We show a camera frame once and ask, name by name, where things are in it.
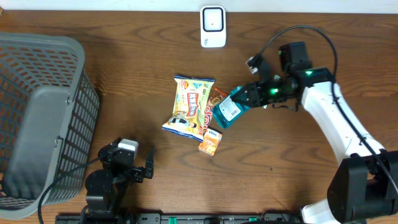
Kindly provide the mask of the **green wet wipes pack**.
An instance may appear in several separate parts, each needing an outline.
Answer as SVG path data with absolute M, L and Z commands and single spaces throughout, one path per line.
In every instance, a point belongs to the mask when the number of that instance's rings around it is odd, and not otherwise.
M 274 75 L 272 79 L 267 81 L 264 84 L 263 87 L 263 98 L 265 99 L 265 105 L 263 106 L 264 109 L 267 109 L 267 106 L 269 104 L 273 104 L 277 101 L 277 98 L 279 97 L 279 83 L 280 83 L 281 77 L 278 75 Z

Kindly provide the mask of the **yellow snack bag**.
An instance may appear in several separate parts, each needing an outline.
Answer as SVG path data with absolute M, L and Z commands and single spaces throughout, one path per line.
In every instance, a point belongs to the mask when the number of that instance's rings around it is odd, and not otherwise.
M 162 129 L 202 142 L 205 109 L 215 79 L 175 75 L 174 80 L 177 89 L 172 116 Z

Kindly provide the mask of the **orange tissue pack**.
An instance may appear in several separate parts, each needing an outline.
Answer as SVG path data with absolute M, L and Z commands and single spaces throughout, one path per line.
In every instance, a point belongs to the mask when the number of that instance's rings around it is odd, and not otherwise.
M 222 137 L 223 135 L 217 130 L 208 128 L 204 134 L 202 143 L 198 147 L 199 151 L 209 156 L 214 156 Z

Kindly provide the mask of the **grey plastic shopping basket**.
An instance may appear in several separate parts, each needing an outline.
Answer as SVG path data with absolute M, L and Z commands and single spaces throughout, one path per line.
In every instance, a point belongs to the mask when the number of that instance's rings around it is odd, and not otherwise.
M 79 193 L 100 99 L 69 37 L 1 33 L 1 217 Z

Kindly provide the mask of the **blue mouthwash bottle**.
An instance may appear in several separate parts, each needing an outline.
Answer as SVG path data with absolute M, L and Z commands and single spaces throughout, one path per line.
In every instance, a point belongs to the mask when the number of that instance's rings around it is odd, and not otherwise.
M 236 103 L 231 99 L 241 88 L 242 86 L 237 86 L 213 108 L 213 118 L 219 127 L 228 129 L 241 115 L 250 109 L 250 107 Z

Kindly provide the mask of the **brown chocolate bar wrapper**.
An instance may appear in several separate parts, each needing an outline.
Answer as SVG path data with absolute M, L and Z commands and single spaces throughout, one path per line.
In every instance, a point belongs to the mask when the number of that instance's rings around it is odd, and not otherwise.
M 221 91 L 218 87 L 214 87 L 209 95 L 206 108 L 205 108 L 205 123 L 204 131 L 206 131 L 213 118 L 213 108 L 220 102 L 222 102 L 226 97 L 227 93 Z

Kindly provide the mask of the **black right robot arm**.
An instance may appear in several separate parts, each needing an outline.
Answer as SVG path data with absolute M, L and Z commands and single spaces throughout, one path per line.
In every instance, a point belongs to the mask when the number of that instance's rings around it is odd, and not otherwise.
M 262 54 L 247 66 L 257 82 L 239 89 L 232 101 L 250 108 L 295 99 L 326 136 L 338 163 L 326 199 L 302 207 L 304 223 L 354 223 L 397 214 L 397 152 L 386 151 L 364 128 L 340 92 L 335 76 L 315 68 L 303 42 L 279 49 L 285 73 L 273 78 Z

